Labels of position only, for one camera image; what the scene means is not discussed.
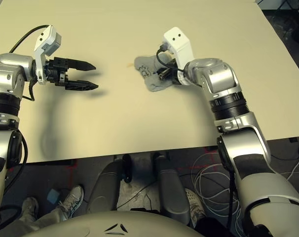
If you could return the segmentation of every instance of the white sneaker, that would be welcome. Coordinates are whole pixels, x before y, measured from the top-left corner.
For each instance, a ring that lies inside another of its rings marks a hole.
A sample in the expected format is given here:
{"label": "white sneaker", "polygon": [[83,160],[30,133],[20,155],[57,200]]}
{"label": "white sneaker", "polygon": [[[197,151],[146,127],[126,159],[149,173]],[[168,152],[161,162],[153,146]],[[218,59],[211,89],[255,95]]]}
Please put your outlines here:
{"label": "white sneaker", "polygon": [[73,187],[70,193],[65,198],[64,202],[59,202],[57,208],[62,209],[66,219],[73,216],[74,212],[80,207],[84,200],[84,189],[77,185]]}
{"label": "white sneaker", "polygon": [[197,222],[205,217],[205,212],[198,195],[190,189],[185,189],[185,191],[190,204],[191,222],[193,227],[195,227]]}
{"label": "white sneaker", "polygon": [[21,218],[29,221],[35,221],[37,219],[38,210],[39,204],[37,200],[34,197],[27,197],[22,203]]}

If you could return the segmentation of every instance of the gray sock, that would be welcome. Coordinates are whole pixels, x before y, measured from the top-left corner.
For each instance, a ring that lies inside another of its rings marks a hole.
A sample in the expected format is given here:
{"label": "gray sock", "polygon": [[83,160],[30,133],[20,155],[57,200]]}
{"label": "gray sock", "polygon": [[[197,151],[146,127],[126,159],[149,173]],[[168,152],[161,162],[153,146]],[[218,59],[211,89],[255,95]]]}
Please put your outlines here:
{"label": "gray sock", "polygon": [[[171,61],[170,55],[166,53],[161,53],[159,59],[164,63]],[[134,60],[134,67],[141,73],[149,91],[164,90],[173,84],[171,80],[161,81],[159,79],[156,72],[164,66],[158,62],[156,55],[151,57],[137,57]]]}

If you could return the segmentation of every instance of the floor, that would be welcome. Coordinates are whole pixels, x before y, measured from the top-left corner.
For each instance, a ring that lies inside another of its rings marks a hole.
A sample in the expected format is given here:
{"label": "floor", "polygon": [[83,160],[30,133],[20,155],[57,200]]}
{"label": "floor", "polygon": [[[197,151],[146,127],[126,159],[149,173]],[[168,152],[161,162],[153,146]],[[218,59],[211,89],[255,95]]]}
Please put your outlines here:
{"label": "floor", "polygon": [[[272,18],[271,16],[267,16],[267,18],[273,25],[278,36],[284,42],[288,51],[299,67],[299,44],[293,41],[290,36],[291,27],[287,25],[287,22],[284,22],[284,19],[282,18]],[[298,156],[298,142],[291,143],[289,139],[280,139],[269,141],[268,143],[271,153],[279,158],[296,158]],[[189,175],[191,173],[191,169],[193,173],[197,173],[199,169],[205,165],[220,163],[219,156],[217,154],[206,153],[209,153],[206,148],[178,149],[169,151],[171,161],[178,170],[180,179],[186,188],[193,189]],[[206,155],[199,159],[195,165],[193,165],[194,161],[203,154]],[[119,210],[130,210],[130,208],[134,207],[145,207],[146,209],[150,209],[150,206],[152,209],[159,209],[159,198],[156,182],[138,194],[140,189],[155,181],[151,171],[150,153],[131,154],[131,157],[133,160],[133,180],[130,184],[126,184],[123,181],[121,182],[121,195],[119,197],[118,206],[125,203],[134,195],[137,195],[130,202],[119,208]],[[63,199],[68,192],[67,189],[71,189],[73,185],[82,184],[85,188],[85,201],[77,210],[75,216],[82,215],[85,213],[86,201],[89,199],[94,183],[98,178],[98,174],[108,163],[112,162],[113,159],[113,156],[83,158],[78,159],[73,166],[27,165],[16,184],[3,197],[2,204],[21,205],[25,197],[35,196],[40,203],[39,215],[41,216],[45,213],[48,213],[55,207],[55,204],[51,204],[46,200],[51,189],[60,191],[60,198]],[[286,172],[283,175],[287,177],[287,175],[289,175],[287,172],[290,172],[296,163],[297,160],[288,161],[272,158],[271,166],[277,172]],[[13,177],[17,170],[17,167],[14,168],[8,173],[8,176]],[[211,171],[218,172],[222,171],[222,169],[221,167],[217,166],[213,167]],[[228,181],[222,175],[214,173],[210,174],[209,177],[215,179],[223,186],[228,187]],[[202,190],[205,196],[212,196],[222,189],[210,180],[203,181]],[[291,177],[290,181],[299,192],[299,166],[296,169],[296,173]],[[228,195],[226,193],[218,198],[219,201],[227,202]],[[209,216],[214,216],[207,209],[206,212]],[[10,215],[11,213],[10,211],[7,211],[6,213],[2,214],[5,219],[6,216]],[[226,222],[226,218],[217,218],[222,223]]]}

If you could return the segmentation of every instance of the blue object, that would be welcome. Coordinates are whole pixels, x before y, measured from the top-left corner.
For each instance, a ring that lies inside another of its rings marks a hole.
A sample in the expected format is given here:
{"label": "blue object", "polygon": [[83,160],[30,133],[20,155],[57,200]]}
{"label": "blue object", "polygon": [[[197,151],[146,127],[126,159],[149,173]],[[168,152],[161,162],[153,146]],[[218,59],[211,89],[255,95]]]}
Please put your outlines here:
{"label": "blue object", "polygon": [[60,193],[55,189],[51,189],[49,194],[47,195],[46,200],[48,200],[52,204],[56,204],[59,200]]}

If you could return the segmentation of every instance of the white table surface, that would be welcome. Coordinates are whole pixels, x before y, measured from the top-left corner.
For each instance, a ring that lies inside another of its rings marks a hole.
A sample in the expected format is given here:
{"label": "white table surface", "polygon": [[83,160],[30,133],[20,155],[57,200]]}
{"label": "white table surface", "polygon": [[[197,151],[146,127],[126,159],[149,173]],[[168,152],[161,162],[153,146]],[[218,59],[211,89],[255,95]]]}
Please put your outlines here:
{"label": "white table surface", "polygon": [[[234,68],[267,140],[299,136],[299,69],[251,0],[4,0],[0,54],[42,24],[62,35],[53,57],[97,67],[69,70],[69,79],[100,87],[34,87],[36,101],[23,100],[19,112],[28,162],[215,145],[213,115],[198,87],[149,92],[133,67],[174,26],[191,40],[195,58],[221,58]],[[15,53],[33,56],[39,33]]]}

